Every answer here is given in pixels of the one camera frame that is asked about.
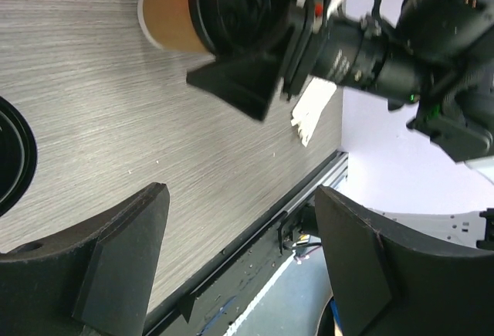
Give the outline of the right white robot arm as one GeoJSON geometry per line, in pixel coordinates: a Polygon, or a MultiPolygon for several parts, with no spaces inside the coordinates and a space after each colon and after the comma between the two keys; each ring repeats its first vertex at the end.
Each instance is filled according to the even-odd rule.
{"type": "Polygon", "coordinates": [[[272,97],[298,97],[291,124],[307,144],[338,87],[382,97],[453,161],[493,178],[493,0],[271,0],[249,48],[218,53],[187,81],[255,120],[272,97]]]}

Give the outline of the brown paper coffee cup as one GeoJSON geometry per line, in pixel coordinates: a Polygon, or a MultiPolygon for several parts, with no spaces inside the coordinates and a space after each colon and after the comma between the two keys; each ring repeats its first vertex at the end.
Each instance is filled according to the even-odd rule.
{"type": "Polygon", "coordinates": [[[189,0],[138,0],[137,18],[144,37],[158,49],[208,51],[193,26],[189,0]]]}

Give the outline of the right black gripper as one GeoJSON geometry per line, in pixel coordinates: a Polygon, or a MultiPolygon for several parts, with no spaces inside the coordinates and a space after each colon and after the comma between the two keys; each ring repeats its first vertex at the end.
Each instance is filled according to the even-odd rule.
{"type": "MultiPolygon", "coordinates": [[[[280,19],[291,2],[270,0],[271,19],[280,19]]],[[[186,82],[208,92],[253,120],[264,121],[278,82],[288,99],[300,93],[308,76],[343,87],[375,90],[390,51],[390,25],[381,18],[382,0],[360,20],[349,19],[333,0],[306,0],[288,16],[292,35],[283,53],[276,50],[218,58],[189,71],[186,82]]]]}

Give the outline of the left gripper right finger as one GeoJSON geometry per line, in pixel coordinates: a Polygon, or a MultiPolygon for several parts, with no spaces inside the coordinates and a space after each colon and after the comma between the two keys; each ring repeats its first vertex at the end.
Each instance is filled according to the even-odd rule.
{"type": "Polygon", "coordinates": [[[345,335],[491,335],[493,254],[372,212],[332,188],[316,220],[345,335]]]}

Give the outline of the black plastic cup lid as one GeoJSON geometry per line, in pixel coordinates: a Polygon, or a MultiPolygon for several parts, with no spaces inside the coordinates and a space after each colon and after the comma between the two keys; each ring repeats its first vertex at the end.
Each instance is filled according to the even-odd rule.
{"type": "Polygon", "coordinates": [[[271,11],[270,0],[188,0],[188,6],[198,38],[215,56],[250,47],[271,11]]]}

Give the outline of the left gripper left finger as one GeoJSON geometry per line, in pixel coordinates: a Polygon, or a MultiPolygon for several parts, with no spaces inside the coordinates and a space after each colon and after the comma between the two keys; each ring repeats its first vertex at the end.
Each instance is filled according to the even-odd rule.
{"type": "Polygon", "coordinates": [[[141,335],[170,194],[151,183],[113,208],[1,255],[3,335],[141,335]]]}

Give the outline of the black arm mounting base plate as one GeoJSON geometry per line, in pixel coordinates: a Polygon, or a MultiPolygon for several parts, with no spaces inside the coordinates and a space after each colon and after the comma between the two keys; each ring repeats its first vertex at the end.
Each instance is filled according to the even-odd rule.
{"type": "Polygon", "coordinates": [[[312,206],[313,198],[306,197],[293,211],[268,222],[199,285],[168,302],[144,334],[226,334],[283,264],[312,246],[300,239],[303,215],[312,206]]]}

